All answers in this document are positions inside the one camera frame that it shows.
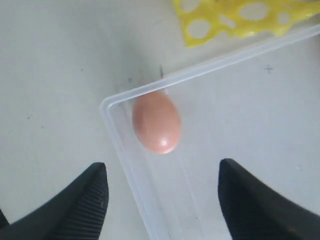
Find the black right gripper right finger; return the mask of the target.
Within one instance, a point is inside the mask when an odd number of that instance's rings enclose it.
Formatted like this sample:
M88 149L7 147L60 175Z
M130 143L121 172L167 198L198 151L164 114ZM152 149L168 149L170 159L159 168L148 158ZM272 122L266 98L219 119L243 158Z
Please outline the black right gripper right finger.
M318 240L319 215L277 193L230 158L218 172L218 200L233 240Z

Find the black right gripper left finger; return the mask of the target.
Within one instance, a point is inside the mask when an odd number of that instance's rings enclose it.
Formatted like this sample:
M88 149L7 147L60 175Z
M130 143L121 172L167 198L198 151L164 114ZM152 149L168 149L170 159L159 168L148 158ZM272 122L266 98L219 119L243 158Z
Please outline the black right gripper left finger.
M6 240L97 240L109 203L106 165L91 164L47 203L4 227Z

